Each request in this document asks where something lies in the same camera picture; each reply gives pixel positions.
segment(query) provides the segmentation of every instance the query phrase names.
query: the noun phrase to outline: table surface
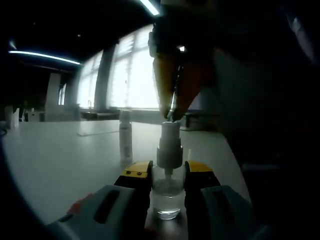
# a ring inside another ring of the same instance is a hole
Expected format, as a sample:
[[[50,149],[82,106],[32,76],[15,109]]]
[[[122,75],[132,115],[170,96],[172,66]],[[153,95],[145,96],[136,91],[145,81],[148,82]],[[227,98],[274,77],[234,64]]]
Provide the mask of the table surface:
[[[3,146],[12,177],[44,224],[117,180],[122,172],[117,130],[119,121],[107,120],[20,122],[8,131]],[[160,136],[160,125],[133,122],[133,161],[156,162]],[[221,133],[180,131],[180,136],[184,161],[191,150],[191,160],[207,164],[222,185],[250,201],[240,167]]]

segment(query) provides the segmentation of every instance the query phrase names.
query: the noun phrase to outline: liquid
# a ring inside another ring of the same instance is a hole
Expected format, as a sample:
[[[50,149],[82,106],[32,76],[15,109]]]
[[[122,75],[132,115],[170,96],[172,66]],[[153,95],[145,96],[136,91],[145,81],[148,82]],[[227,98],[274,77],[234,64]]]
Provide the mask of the liquid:
[[[162,220],[174,219],[180,212],[184,201],[181,181],[160,179],[153,184],[153,210]]]

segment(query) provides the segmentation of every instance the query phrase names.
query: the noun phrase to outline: clear glass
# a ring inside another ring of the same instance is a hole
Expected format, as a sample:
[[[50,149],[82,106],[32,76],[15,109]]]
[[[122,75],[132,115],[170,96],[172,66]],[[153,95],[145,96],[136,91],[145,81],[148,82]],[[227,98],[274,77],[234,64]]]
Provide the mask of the clear glass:
[[[184,165],[174,169],[172,175],[166,175],[157,165],[153,167],[153,211],[160,219],[174,219],[179,214],[184,203],[184,175]]]

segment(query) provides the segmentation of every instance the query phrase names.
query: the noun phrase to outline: fluorescent light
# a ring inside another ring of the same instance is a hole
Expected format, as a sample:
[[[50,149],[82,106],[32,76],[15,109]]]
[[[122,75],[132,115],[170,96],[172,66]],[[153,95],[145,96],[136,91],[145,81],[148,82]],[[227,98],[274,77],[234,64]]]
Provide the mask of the fluorescent light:
[[[71,63],[71,64],[77,64],[77,65],[80,64],[79,62],[76,62],[76,61],[71,61],[71,60],[68,60],[68,59],[61,58],[61,57],[45,55],[45,54],[36,53],[36,52],[29,52],[29,51],[9,51],[9,53],[10,53],[10,54],[34,55],[34,56],[40,56],[40,57],[49,58],[49,59],[56,59],[56,60],[68,62],[68,63]]]
[[[140,0],[140,2],[152,13],[153,16],[158,15],[158,10],[148,1],[148,0]]]

